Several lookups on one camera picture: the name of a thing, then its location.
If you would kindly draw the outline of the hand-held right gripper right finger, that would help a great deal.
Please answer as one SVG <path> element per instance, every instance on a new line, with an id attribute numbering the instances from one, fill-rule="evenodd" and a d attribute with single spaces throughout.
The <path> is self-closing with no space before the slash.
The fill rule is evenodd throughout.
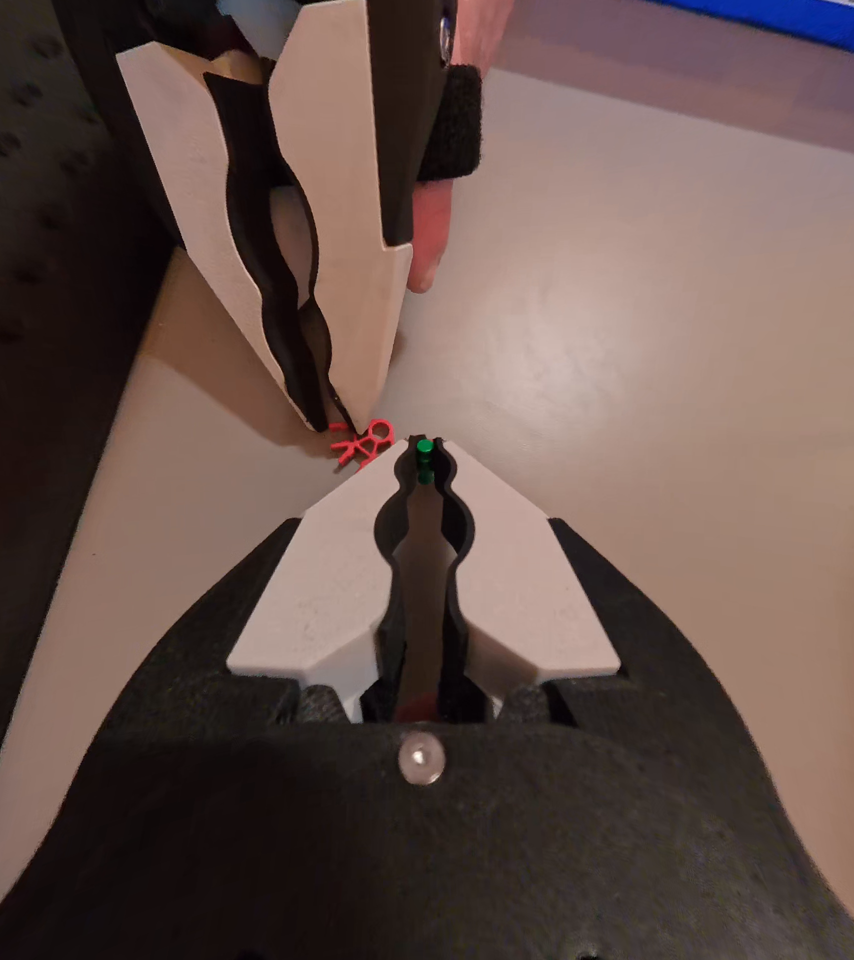
<path id="1" fill-rule="evenodd" d="M 440 718 L 483 722 L 517 690 L 616 675 L 621 658 L 544 510 L 452 441 L 435 440 L 433 478 L 455 551 Z"/>

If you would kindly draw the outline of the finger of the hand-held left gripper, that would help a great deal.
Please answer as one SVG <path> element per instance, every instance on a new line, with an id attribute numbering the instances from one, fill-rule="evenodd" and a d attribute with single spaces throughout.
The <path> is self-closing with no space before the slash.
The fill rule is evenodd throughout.
<path id="1" fill-rule="evenodd" d="M 354 426 L 382 394 L 413 256 L 383 237 L 367 10 L 303 6 L 267 84 L 281 156 L 313 220 L 328 380 Z"/>
<path id="2" fill-rule="evenodd" d="M 303 423 L 325 432 L 298 282 L 273 224 L 284 178 L 261 61 L 152 41 L 117 64 L 186 253 Z"/>

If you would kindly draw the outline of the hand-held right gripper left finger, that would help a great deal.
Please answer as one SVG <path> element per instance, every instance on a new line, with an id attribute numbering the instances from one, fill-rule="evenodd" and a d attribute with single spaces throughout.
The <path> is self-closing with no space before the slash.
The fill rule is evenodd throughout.
<path id="1" fill-rule="evenodd" d="M 361 697 L 383 672 L 375 634 L 393 580 L 375 520 L 400 491 L 408 450 L 397 442 L 305 511 L 226 660 L 233 674 L 329 687 L 362 722 Z"/>

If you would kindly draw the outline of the small red fan connector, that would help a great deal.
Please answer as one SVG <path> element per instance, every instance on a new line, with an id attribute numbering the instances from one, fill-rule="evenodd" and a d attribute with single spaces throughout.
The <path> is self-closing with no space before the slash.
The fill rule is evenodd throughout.
<path id="1" fill-rule="evenodd" d="M 374 418 L 361 433 L 346 422 L 330 423 L 328 430 L 334 438 L 329 450 L 336 455 L 339 470 L 351 463 L 361 470 L 396 442 L 395 427 L 385 418 Z"/>

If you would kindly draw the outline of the blue plastic bin white tag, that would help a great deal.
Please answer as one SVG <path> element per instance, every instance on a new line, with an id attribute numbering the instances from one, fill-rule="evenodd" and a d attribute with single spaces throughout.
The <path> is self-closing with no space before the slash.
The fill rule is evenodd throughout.
<path id="1" fill-rule="evenodd" d="M 854 1 L 665 1 L 664 5 L 854 54 Z"/>

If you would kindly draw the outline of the person's left hand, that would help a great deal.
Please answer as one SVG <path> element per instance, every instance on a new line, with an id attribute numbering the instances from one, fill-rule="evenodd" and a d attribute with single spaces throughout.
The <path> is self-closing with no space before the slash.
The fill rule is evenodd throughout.
<path id="1" fill-rule="evenodd" d="M 495 61 L 514 9 L 514 1 L 460 1 L 452 65 L 475 67 L 485 78 Z M 454 180 L 418 184 L 412 196 L 412 258 L 407 287 L 423 294 L 433 285 L 445 254 Z"/>

